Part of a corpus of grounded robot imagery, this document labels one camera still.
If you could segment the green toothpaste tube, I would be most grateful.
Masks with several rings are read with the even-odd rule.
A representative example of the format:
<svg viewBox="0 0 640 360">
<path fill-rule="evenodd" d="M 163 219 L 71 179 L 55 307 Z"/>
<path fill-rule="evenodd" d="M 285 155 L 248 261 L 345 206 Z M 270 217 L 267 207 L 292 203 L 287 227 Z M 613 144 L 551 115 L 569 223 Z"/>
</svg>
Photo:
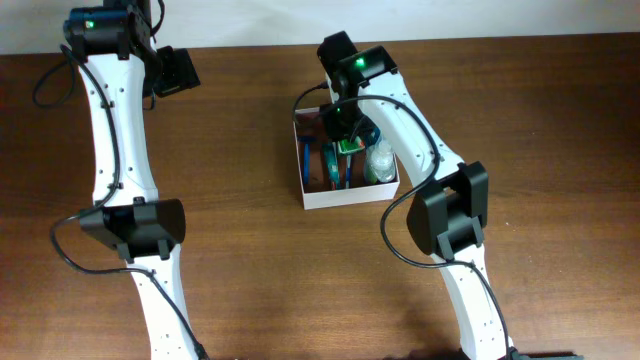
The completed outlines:
<svg viewBox="0 0 640 360">
<path fill-rule="evenodd" d="M 338 166 L 338 160 L 336 150 L 332 143 L 326 143 L 322 145 L 324 153 L 325 164 L 328 171 L 329 183 L 332 190 L 340 189 L 340 172 Z"/>
</svg>

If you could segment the blue disposable razor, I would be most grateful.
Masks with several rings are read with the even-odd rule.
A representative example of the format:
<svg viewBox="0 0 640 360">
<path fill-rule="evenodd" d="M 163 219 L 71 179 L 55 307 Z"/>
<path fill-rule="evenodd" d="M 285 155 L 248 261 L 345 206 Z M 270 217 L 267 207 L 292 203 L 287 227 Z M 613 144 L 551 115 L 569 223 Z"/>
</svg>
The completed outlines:
<svg viewBox="0 0 640 360">
<path fill-rule="evenodd" d="M 307 185 L 309 183 L 311 144 L 315 141 L 316 138 L 310 135 L 301 136 L 298 138 L 298 142 L 303 146 L 303 162 L 301 175 L 304 185 Z"/>
</svg>

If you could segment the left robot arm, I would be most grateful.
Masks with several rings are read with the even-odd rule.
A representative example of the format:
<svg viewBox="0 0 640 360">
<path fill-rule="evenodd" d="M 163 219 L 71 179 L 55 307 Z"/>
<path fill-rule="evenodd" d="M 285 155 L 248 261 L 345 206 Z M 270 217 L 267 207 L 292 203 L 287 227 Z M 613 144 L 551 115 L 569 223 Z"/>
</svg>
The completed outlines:
<svg viewBox="0 0 640 360">
<path fill-rule="evenodd" d="M 147 153 L 144 100 L 198 85 L 184 49 L 158 48 L 161 23 L 147 1 L 105 1 L 71 10 L 61 50 L 75 64 L 89 103 L 95 155 L 82 231 L 117 253 L 135 283 L 154 359 L 205 359 L 190 325 L 180 275 L 186 235 L 180 200 L 162 200 Z"/>
</svg>

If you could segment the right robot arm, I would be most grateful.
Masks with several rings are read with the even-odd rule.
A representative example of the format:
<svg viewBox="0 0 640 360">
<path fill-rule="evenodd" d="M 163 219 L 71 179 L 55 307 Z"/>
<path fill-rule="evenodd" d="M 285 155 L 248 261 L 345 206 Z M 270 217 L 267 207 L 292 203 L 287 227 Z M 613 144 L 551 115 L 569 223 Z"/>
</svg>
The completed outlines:
<svg viewBox="0 0 640 360">
<path fill-rule="evenodd" d="M 326 37 L 317 56 L 332 103 L 323 109 L 349 128 L 369 119 L 390 143 L 412 184 L 393 202 L 411 202 L 410 236 L 440 271 L 468 359 L 521 359 L 486 270 L 483 230 L 489 177 L 480 162 L 466 163 L 437 135 L 415 104 L 395 61 L 382 46 L 356 48 L 345 32 Z"/>
</svg>

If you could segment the blue mouthwash bottle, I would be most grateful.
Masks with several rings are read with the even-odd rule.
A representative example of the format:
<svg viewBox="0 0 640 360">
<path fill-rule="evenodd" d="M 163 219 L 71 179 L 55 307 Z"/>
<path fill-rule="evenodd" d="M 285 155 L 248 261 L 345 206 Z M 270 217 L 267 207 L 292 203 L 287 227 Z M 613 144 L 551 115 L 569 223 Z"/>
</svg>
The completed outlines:
<svg viewBox="0 0 640 360">
<path fill-rule="evenodd" d="M 381 136 L 380 129 L 379 128 L 374 128 L 364 138 L 364 142 L 365 142 L 366 147 L 369 148 L 369 147 L 372 147 L 372 146 L 376 145 L 380 140 L 380 136 Z"/>
</svg>

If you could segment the blue white toothbrush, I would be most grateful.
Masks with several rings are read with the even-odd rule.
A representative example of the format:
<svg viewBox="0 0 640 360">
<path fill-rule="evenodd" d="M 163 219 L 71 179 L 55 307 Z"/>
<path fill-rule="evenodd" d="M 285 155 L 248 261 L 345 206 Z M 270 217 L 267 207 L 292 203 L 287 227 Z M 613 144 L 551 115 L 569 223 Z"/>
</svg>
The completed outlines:
<svg viewBox="0 0 640 360">
<path fill-rule="evenodd" d="M 351 184 L 351 170 L 352 170 L 352 155 L 347 155 L 345 157 L 346 161 L 346 169 L 345 169 L 345 189 L 350 188 Z"/>
</svg>

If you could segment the green soap packet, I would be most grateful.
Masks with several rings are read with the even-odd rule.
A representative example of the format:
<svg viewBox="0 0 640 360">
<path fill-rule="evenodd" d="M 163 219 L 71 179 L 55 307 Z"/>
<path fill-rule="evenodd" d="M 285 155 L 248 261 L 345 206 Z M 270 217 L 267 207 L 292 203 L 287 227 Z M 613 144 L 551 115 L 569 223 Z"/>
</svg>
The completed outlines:
<svg viewBox="0 0 640 360">
<path fill-rule="evenodd" d="M 337 148 L 341 156 L 348 156 L 365 150 L 366 144 L 360 137 L 356 137 L 353 141 L 349 139 L 340 140 L 337 143 Z"/>
</svg>

